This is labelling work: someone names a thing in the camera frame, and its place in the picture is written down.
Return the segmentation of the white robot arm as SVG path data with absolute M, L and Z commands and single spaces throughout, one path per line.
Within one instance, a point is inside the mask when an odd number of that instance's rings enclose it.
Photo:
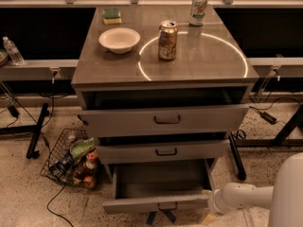
M 207 205 L 217 215 L 263 207 L 270 210 L 268 227 L 303 227 L 303 153 L 282 164 L 273 186 L 227 183 L 210 193 Z

